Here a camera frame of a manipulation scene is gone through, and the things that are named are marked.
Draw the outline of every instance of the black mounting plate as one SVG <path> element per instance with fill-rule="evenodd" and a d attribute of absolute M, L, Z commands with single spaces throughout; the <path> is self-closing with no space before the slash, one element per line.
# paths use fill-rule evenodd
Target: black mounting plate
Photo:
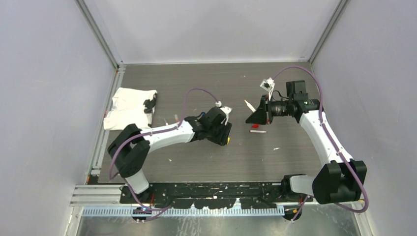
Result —
<path fill-rule="evenodd" d="M 278 202 L 288 202 L 282 197 L 280 182 L 191 182 L 150 183 L 149 188 L 137 195 L 142 203 L 155 207 L 171 205 L 188 209 L 194 204 L 197 209 L 231 208 L 239 198 L 242 209 L 276 208 Z M 127 186 L 121 187 L 121 204 L 135 204 Z"/>

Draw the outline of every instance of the white towel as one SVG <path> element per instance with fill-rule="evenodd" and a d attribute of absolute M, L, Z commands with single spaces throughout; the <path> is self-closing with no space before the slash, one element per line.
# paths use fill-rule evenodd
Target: white towel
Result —
<path fill-rule="evenodd" d="M 113 105 L 103 121 L 105 130 L 123 130 L 130 124 L 140 129 L 152 125 L 157 91 L 119 88 L 112 98 Z"/>

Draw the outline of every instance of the white wall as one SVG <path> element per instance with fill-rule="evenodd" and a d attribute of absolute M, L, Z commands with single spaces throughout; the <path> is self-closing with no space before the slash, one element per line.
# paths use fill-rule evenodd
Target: white wall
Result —
<path fill-rule="evenodd" d="M 339 0 L 85 0 L 124 63 L 308 60 Z"/>
<path fill-rule="evenodd" d="M 0 235 L 59 236 L 114 69 L 73 0 L 0 1 Z"/>
<path fill-rule="evenodd" d="M 417 2 L 351 1 L 313 64 L 332 128 L 365 161 L 376 235 L 415 235 Z"/>

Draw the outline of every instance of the white pen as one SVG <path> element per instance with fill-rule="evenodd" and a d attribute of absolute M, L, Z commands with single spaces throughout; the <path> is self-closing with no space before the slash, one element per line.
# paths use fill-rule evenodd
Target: white pen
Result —
<path fill-rule="evenodd" d="M 246 102 L 246 105 L 248 106 L 248 108 L 249 108 L 252 112 L 255 112 L 255 111 L 256 111 L 256 109 L 252 106 L 252 104 L 250 104 L 248 101 L 246 101 L 246 99 L 245 99 L 245 102 Z"/>
<path fill-rule="evenodd" d="M 249 130 L 250 133 L 266 133 L 266 131 L 263 130 Z"/>

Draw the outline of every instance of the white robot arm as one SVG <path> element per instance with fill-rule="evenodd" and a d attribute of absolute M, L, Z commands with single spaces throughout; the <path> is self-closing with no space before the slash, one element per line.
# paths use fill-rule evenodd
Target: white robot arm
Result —
<path fill-rule="evenodd" d="M 130 124 L 110 144 L 107 151 L 113 158 L 116 150 L 127 139 L 138 134 L 150 133 L 133 140 L 131 143 L 136 144 L 134 147 L 125 145 L 115 161 L 120 176 L 126 179 L 136 194 L 140 194 L 149 187 L 142 170 L 149 153 L 169 145 L 204 139 L 221 146 L 226 145 L 232 127 L 228 122 L 231 111 L 232 108 L 216 106 L 198 117 L 186 117 L 181 123 L 143 130 L 135 124 Z"/>
<path fill-rule="evenodd" d="M 246 123 L 271 124 L 273 117 L 293 116 L 310 137 L 323 166 L 316 177 L 303 174 L 284 176 L 281 182 L 283 190 L 286 193 L 314 196 L 320 204 L 359 200 L 361 190 L 324 132 L 319 112 L 322 112 L 327 130 L 339 149 L 343 150 L 343 155 L 362 184 L 365 181 L 366 165 L 363 161 L 355 161 L 340 144 L 328 124 L 325 112 L 319 111 L 320 102 L 317 99 L 308 99 L 304 81 L 287 82 L 287 97 L 281 96 L 286 100 L 274 101 L 271 93 L 273 85 L 270 81 L 263 81 L 261 87 L 267 90 L 268 94 L 262 96 L 258 109 L 251 114 Z"/>

